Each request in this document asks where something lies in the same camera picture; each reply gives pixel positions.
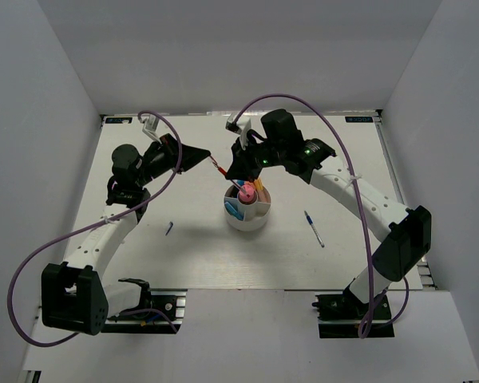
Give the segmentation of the yellow capped orange highlighter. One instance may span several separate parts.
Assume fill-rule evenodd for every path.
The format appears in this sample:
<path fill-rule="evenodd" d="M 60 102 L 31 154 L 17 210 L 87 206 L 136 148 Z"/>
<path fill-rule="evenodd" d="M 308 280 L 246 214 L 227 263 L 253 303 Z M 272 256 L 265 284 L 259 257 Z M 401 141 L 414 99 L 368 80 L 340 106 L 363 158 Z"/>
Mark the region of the yellow capped orange highlighter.
<path fill-rule="evenodd" d="M 263 184 L 262 184 L 261 180 L 259 180 L 259 179 L 254 181 L 254 185 L 255 185 L 255 188 L 258 191 L 262 191 L 264 189 Z"/>

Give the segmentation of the pink capped highlighter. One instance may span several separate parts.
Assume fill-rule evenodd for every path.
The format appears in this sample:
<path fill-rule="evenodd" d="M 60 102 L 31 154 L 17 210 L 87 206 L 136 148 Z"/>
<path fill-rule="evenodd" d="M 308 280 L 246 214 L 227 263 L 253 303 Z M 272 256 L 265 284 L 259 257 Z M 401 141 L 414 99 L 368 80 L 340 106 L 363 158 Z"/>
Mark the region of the pink capped highlighter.
<path fill-rule="evenodd" d="M 238 191 L 238 200 L 243 204 L 251 204 L 256 201 L 255 188 L 250 184 L 244 184 Z"/>

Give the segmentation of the blue transparent highlighter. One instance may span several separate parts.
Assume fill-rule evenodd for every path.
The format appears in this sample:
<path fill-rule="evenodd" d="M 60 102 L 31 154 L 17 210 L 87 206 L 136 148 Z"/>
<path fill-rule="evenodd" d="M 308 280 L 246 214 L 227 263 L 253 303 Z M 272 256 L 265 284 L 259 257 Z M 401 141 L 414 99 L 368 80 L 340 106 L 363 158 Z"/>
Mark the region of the blue transparent highlighter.
<path fill-rule="evenodd" d="M 231 216 L 235 217 L 239 221 L 243 221 L 243 215 L 230 202 L 225 201 L 224 207 Z"/>

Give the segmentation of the blue gel pen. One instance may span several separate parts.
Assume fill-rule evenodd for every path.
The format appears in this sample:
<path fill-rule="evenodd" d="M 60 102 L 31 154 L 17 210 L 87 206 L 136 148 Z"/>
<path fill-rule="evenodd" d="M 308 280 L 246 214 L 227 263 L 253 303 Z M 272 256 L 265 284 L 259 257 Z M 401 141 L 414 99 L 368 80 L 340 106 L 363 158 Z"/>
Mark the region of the blue gel pen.
<path fill-rule="evenodd" d="M 325 244 L 324 244 L 319 232 L 317 231 L 316 226 L 315 226 L 314 221 L 312 220 L 311 216 L 308 214 L 308 212 L 306 210 L 304 210 L 304 215 L 305 215 L 305 218 L 306 218 L 308 224 L 311 227 L 311 230 L 313 231 L 313 233 L 315 235 L 315 238 L 317 239 L 317 241 L 319 243 L 319 246 L 321 248 L 324 248 Z"/>

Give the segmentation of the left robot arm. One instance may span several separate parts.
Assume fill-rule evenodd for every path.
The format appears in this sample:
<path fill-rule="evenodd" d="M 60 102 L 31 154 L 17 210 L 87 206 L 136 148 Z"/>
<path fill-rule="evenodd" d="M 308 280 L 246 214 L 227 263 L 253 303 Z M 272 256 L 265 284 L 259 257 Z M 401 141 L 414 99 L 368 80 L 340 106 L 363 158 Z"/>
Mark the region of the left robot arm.
<path fill-rule="evenodd" d="M 111 317 L 163 314 L 152 306 L 148 282 L 122 278 L 103 286 L 102 279 L 120 245 L 147 210 L 147 184 L 166 172 L 188 171 L 210 155 L 207 149 L 178 144 L 170 134 L 155 139 L 145 153 L 131 144 L 113 151 L 103 224 L 90 230 L 61 263 L 50 263 L 42 272 L 45 326 L 96 335 Z"/>

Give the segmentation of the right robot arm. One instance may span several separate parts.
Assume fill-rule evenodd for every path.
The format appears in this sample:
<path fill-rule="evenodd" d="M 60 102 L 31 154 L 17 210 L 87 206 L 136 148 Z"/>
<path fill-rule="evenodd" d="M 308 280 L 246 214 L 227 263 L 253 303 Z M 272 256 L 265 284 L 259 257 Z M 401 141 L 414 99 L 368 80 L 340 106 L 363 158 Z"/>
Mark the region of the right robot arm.
<path fill-rule="evenodd" d="M 238 135 L 232 145 L 227 177 L 255 180 L 265 168 L 281 166 L 303 182 L 325 192 L 359 218 L 368 234 L 379 241 L 370 265 L 345 289 L 344 306 L 354 318 L 374 307 L 374 297 L 401 281 L 431 247 L 432 216 L 423 206 L 411 209 L 390 199 L 362 177 L 322 140 L 306 139 L 295 118 L 276 109 L 261 118 L 258 134 L 247 117 L 232 114 L 227 130 Z"/>

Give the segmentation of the white round pen holder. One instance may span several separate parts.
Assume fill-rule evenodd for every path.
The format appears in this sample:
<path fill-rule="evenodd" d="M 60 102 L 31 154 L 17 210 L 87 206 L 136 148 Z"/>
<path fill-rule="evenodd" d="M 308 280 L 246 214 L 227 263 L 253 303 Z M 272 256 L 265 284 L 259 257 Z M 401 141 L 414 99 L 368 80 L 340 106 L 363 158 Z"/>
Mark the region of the white round pen holder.
<path fill-rule="evenodd" d="M 236 186 L 231 186 L 224 194 L 224 202 L 230 202 L 243 215 L 244 219 L 239 221 L 224 208 L 226 220 L 230 226 L 238 231 L 256 231 L 268 221 L 271 210 L 271 195 L 266 188 L 262 191 L 255 188 L 256 201 L 251 204 L 243 204 L 237 198 L 239 190 Z"/>

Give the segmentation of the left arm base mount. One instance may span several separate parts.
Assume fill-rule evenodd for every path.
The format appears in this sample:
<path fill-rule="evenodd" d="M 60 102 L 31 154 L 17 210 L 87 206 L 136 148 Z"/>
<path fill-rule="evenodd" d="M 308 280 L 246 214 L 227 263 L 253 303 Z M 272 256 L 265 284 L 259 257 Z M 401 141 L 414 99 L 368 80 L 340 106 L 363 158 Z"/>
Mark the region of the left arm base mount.
<path fill-rule="evenodd" d="M 176 334 L 186 307 L 186 290 L 151 290 L 145 308 L 140 306 L 108 318 L 104 334 Z"/>

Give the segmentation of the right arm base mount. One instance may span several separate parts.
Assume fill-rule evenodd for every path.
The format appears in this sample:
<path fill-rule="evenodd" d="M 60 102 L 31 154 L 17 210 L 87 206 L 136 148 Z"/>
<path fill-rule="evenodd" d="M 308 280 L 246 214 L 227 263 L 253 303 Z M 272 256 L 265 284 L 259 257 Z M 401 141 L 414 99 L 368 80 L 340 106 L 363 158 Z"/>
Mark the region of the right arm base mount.
<path fill-rule="evenodd" d="M 358 338 L 360 321 L 368 312 L 368 305 L 356 306 L 341 294 L 318 294 L 312 307 L 317 311 L 321 339 Z M 368 338 L 393 338 L 393 325 L 386 325 L 391 318 L 390 304 L 388 298 L 384 297 L 374 309 Z"/>

